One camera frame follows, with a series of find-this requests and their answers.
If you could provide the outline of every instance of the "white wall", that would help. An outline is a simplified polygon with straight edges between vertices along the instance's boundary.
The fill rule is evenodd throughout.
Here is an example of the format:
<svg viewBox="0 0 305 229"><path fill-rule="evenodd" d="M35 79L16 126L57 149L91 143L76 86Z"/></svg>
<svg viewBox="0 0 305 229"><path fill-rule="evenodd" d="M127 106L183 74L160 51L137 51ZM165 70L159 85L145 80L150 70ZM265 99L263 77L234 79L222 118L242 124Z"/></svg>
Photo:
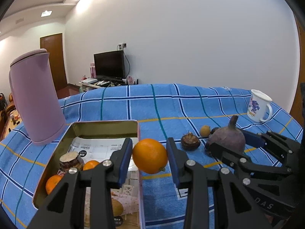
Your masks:
<svg viewBox="0 0 305 229"><path fill-rule="evenodd" d="M70 83L126 42L141 83L259 89L291 108L299 41L284 0L81 0L66 20Z"/></svg>
<svg viewBox="0 0 305 229"><path fill-rule="evenodd" d="M63 54L66 63L64 32L65 19L62 18L29 24L0 37L0 92L4 93L7 100L11 92L9 84L10 64L20 55L39 49L41 37L56 33L63 34Z"/></svg>

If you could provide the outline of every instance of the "orange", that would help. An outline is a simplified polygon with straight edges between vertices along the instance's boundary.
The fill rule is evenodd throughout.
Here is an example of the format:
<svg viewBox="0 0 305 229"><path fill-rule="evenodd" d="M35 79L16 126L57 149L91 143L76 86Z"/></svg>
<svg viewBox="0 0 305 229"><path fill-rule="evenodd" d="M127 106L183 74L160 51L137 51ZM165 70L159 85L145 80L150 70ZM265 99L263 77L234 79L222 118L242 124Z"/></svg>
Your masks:
<svg viewBox="0 0 305 229"><path fill-rule="evenodd" d="M63 177L60 175L54 175L47 180L47 183L45 184L45 190L47 191L47 194L50 194L52 192L52 190L62 178Z"/></svg>
<svg viewBox="0 0 305 229"><path fill-rule="evenodd" d="M99 164L96 160L90 160L83 166L83 170L93 169L95 166Z"/></svg>
<svg viewBox="0 0 305 229"><path fill-rule="evenodd" d="M132 150L132 158L139 170L147 174L164 171L167 164L164 146L154 139L140 140Z"/></svg>

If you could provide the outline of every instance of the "television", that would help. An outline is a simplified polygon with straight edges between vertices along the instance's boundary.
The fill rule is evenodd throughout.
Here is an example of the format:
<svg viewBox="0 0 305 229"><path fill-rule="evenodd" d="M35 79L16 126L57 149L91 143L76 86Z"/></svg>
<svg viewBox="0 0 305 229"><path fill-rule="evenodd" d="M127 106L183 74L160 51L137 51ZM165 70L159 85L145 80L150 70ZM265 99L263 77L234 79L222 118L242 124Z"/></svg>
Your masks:
<svg viewBox="0 0 305 229"><path fill-rule="evenodd" d="M123 51L112 51L94 54L94 64L97 78L126 78Z"/></svg>

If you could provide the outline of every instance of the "wooden door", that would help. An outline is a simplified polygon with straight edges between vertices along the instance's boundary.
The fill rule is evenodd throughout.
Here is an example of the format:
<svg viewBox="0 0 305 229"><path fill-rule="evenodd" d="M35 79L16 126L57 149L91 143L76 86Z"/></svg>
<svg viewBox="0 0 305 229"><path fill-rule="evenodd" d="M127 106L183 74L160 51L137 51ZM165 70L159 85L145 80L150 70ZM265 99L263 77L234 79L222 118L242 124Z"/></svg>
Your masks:
<svg viewBox="0 0 305 229"><path fill-rule="evenodd" d="M55 90L67 87L67 77L63 61L63 34L53 34L40 38L40 48L50 53L49 61Z"/></svg>
<svg viewBox="0 0 305 229"><path fill-rule="evenodd" d="M296 25L299 32L299 42L300 42L300 71L298 87L296 88L294 101L290 110L290 115L296 119L296 121L303 127L304 119L302 116L302 96L300 83L305 82L305 31L301 27L300 23L296 19Z"/></svg>

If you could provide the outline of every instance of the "tiled floor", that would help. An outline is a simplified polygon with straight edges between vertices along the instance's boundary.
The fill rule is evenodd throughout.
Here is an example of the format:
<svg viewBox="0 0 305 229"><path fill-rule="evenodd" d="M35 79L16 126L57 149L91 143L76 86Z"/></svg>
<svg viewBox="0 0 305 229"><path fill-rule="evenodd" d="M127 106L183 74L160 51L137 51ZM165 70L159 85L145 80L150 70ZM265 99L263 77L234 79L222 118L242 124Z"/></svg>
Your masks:
<svg viewBox="0 0 305 229"><path fill-rule="evenodd" d="M58 99L68 97L70 95L76 95L79 93L79 88L68 85L67 87L56 92Z"/></svg>

